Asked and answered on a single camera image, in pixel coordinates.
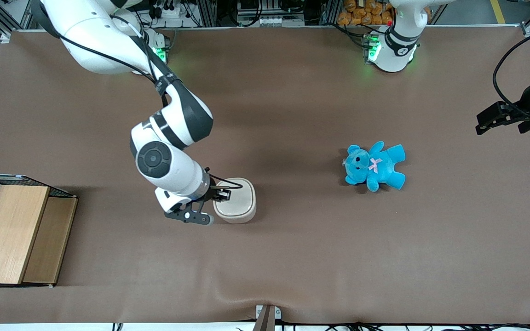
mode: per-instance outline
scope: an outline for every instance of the floor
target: floor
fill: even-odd
[[[520,23],[528,17],[530,17],[530,1],[457,0],[448,4],[437,24]]]

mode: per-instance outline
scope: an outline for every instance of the yellow line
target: yellow line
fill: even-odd
[[[494,9],[494,16],[496,16],[498,24],[505,24],[506,22],[504,21],[504,16],[502,16],[502,9],[500,9],[498,0],[490,0],[490,4],[492,5],[492,9]]]

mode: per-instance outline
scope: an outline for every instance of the teddy bear ear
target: teddy bear ear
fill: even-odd
[[[349,152],[349,154],[353,153],[354,151],[358,151],[360,150],[361,147],[357,146],[357,145],[351,145],[349,146],[349,148],[347,148],[347,152]]]
[[[351,185],[357,185],[357,182],[355,180],[353,180],[353,178],[351,178],[349,176],[345,177],[345,182],[347,182],[348,184],[351,184]]]

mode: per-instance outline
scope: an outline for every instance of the white container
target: white container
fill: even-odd
[[[242,188],[230,190],[230,200],[214,201],[214,211],[216,214],[232,224],[246,223],[255,216],[257,211],[257,200],[255,188],[244,178],[227,178],[229,182],[238,183]],[[227,182],[219,182],[217,186],[231,186]]]

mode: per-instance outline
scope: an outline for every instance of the cable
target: cable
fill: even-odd
[[[349,32],[349,30],[347,30],[347,26],[344,25],[343,27],[341,27],[340,25],[336,24],[336,23],[323,23],[322,25],[332,25],[333,27],[337,28],[340,32],[343,32],[344,34],[346,34],[349,39],[351,39],[351,41],[353,42],[353,44],[359,46],[359,47],[362,47],[362,48],[368,48],[368,46],[366,45],[363,45],[363,44],[360,44],[360,42],[358,42],[357,40],[355,40],[353,37],[358,37],[358,38],[363,38],[363,34],[356,34],[354,32]]]
[[[136,13],[136,16],[138,17],[138,20],[140,21],[140,25],[144,26],[146,24],[146,25],[149,25],[149,27],[151,26],[150,22],[143,21],[143,19],[140,17],[140,14],[137,11],[135,11],[135,13]]]
[[[214,176],[214,175],[212,175],[212,174],[210,174],[210,173],[209,173],[208,175],[210,175],[210,177],[212,177],[212,178],[214,178],[214,179],[220,180],[220,181],[225,182],[225,183],[233,184],[234,186],[236,186],[236,187],[228,187],[229,190],[237,190],[237,189],[239,189],[239,188],[242,188],[242,185],[241,185],[241,184],[237,184],[237,183],[230,182],[230,181],[228,181],[228,180],[226,180],[226,179],[222,179],[222,178],[217,177],[217,176]]]
[[[236,0],[230,0],[229,2],[229,9],[230,9],[230,4],[232,4],[233,2],[236,2]],[[261,2],[261,0],[257,0],[257,9],[255,11],[255,17],[253,18],[253,20],[251,21],[251,23],[247,24],[247,25],[243,25],[242,23],[238,23],[238,21],[236,19],[234,19],[233,15],[232,15],[232,10],[229,10],[229,18],[230,18],[230,21],[232,21],[232,23],[234,23],[234,25],[236,25],[237,27],[250,27],[251,25],[255,24],[257,21],[259,21],[259,18],[261,18],[261,14],[263,13],[263,3]]]
[[[507,52],[506,54],[504,54],[504,56],[500,59],[500,62],[498,63],[498,65],[496,65],[496,68],[494,69],[494,73],[492,74],[492,83],[494,84],[494,89],[496,90],[496,93],[498,93],[498,95],[502,98],[502,100],[507,103],[507,105],[509,105],[509,107],[511,107],[512,109],[518,111],[519,113],[523,114],[524,116],[526,116],[526,118],[530,119],[530,114],[526,113],[525,111],[523,111],[522,109],[520,109],[519,107],[517,107],[514,103],[512,103],[503,93],[502,91],[500,90],[500,88],[498,87],[498,81],[496,80],[496,74],[498,73],[498,70],[500,69],[500,67],[502,66],[502,64],[504,63],[504,61],[507,59],[507,57],[515,50],[517,49],[519,46],[521,46],[522,44],[526,43],[527,41],[530,40],[530,36],[526,37],[525,39],[521,40],[520,42],[517,42],[517,44],[515,44],[513,47],[511,47]]]
[[[122,17],[118,17],[118,16],[115,16],[115,15],[110,15],[109,17],[118,19],[118,20],[126,23],[132,29],[132,31],[134,31],[134,33],[136,33],[138,38],[143,40],[143,36],[140,34],[139,31],[136,30],[134,25],[132,25],[129,21],[125,20]],[[151,55],[149,54],[149,47],[146,45],[146,43],[145,43],[143,49],[144,49],[144,54],[146,55],[147,61],[149,63],[149,71],[150,71],[151,75],[153,75],[153,80],[156,82],[156,74],[155,74],[154,69],[153,69],[153,63],[151,62]],[[165,97],[164,94],[161,96],[161,100],[162,100],[162,106],[163,107],[166,107],[169,104],[167,102],[167,97]]]
[[[153,84],[155,83],[155,81],[153,80],[153,77],[151,77],[149,74],[146,74],[144,73],[141,69],[138,69],[137,67],[135,67],[134,65],[131,65],[130,63],[126,63],[120,59],[116,59],[115,57],[112,57],[110,55],[107,55],[107,54],[103,54],[102,52],[98,52],[97,50],[92,50],[91,48],[87,47],[87,46],[83,46],[81,44],[77,44],[76,42],[74,42],[73,40],[70,40],[69,38],[59,34],[57,32],[58,36],[62,39],[62,40],[65,40],[66,42],[68,42],[69,44],[72,44],[74,46],[77,46],[83,50],[86,50],[86,51],[89,51],[89,52],[92,52],[93,54],[96,54],[96,55],[99,55],[101,57],[104,57],[106,59],[111,59],[112,61],[115,61],[115,62],[118,62],[122,65],[126,65],[126,67],[129,67],[130,69],[136,71],[137,73],[145,76],[146,78],[148,78],[151,82],[153,82]]]
[[[290,8],[283,5],[283,0],[277,0],[277,6],[282,9],[282,11],[286,11],[288,13],[299,13],[304,11],[305,7],[305,1],[302,2],[301,6],[297,8]]]
[[[200,25],[200,21],[198,21],[198,19],[196,18],[196,16],[194,15],[193,11],[190,8],[189,0],[183,0],[182,4],[185,7],[185,11],[189,13],[190,18],[193,21],[193,23],[195,23],[198,28],[201,28],[202,25]]]

